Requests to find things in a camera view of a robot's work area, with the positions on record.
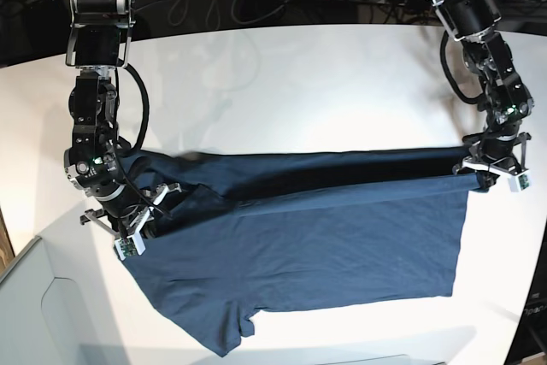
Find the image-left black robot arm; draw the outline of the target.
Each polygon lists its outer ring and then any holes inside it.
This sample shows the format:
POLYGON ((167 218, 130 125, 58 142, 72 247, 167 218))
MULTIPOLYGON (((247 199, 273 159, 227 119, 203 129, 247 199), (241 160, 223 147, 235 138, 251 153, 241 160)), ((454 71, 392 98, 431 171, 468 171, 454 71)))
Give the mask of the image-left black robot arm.
POLYGON ((150 100, 143 80, 129 64, 129 46, 135 25, 136 0, 69 0, 71 28, 66 64, 79 72, 68 100, 74 121, 71 145, 64 154, 68 180, 102 206, 91 210, 84 222, 108 219, 107 230, 127 241, 151 220, 152 212, 168 212, 139 190, 134 179, 144 167, 138 161, 126 171, 122 159, 143 146, 150 119, 150 100), (120 136, 119 71, 126 70, 136 82, 142 103, 142 119, 135 143, 120 136))

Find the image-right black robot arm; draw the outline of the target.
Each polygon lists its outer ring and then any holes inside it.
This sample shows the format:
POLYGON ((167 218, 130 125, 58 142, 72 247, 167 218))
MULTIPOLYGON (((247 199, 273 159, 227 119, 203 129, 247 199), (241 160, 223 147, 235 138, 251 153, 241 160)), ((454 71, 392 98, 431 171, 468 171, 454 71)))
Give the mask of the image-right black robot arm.
POLYGON ((534 100, 515 69, 512 52, 497 30, 501 20, 494 0, 428 0, 444 27, 439 56, 453 92, 466 104, 485 113, 481 132, 462 140, 468 155, 454 167, 459 174, 474 171, 486 191, 504 177, 511 191, 531 184, 526 168, 526 144, 531 136, 520 127, 534 107, 534 100), (467 69, 478 78, 481 93, 465 95, 457 85, 446 58, 446 46, 454 40, 462 46, 467 69))

